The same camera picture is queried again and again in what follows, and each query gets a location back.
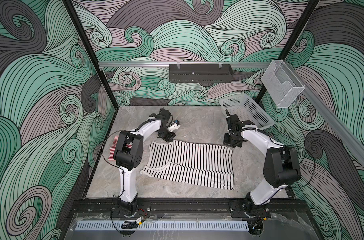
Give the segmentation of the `black white striped tank top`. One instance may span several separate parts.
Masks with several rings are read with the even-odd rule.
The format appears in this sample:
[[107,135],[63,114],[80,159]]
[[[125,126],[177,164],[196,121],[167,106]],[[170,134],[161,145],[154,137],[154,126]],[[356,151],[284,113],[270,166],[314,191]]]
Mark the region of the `black white striped tank top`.
[[188,143],[152,142],[142,175],[178,183],[232,191],[235,186],[230,147]]

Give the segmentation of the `red white striped tank top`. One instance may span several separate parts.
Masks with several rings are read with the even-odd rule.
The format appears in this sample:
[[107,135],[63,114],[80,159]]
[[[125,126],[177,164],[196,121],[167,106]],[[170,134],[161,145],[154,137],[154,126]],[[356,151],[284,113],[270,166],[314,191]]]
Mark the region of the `red white striped tank top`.
[[119,138],[119,136],[116,135],[114,137],[112,144],[110,145],[108,161],[114,161],[114,153],[115,153],[116,145],[118,142],[118,138]]

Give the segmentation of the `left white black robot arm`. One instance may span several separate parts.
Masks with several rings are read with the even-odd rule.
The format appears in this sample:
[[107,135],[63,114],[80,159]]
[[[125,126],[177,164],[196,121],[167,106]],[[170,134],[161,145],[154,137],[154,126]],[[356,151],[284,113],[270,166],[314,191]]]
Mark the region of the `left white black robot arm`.
[[116,166],[120,169],[121,191],[118,205],[127,213],[134,214],[137,210],[138,193],[136,190],[136,168],[143,157],[144,141],[153,133],[165,142],[172,142],[176,136],[174,130],[180,127],[180,122],[165,108],[157,114],[149,115],[148,119],[130,131],[121,131],[113,153]]

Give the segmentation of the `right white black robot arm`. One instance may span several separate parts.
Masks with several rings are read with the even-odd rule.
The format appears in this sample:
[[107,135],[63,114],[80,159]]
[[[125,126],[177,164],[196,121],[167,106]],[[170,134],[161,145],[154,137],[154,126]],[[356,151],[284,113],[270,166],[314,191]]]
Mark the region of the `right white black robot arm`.
[[237,115],[226,112],[228,132],[224,136],[224,145],[242,147],[244,142],[253,144],[265,157],[263,180],[246,195],[246,210],[270,202],[277,192],[301,179],[298,151],[273,140],[265,131],[257,128],[251,121],[241,121]]

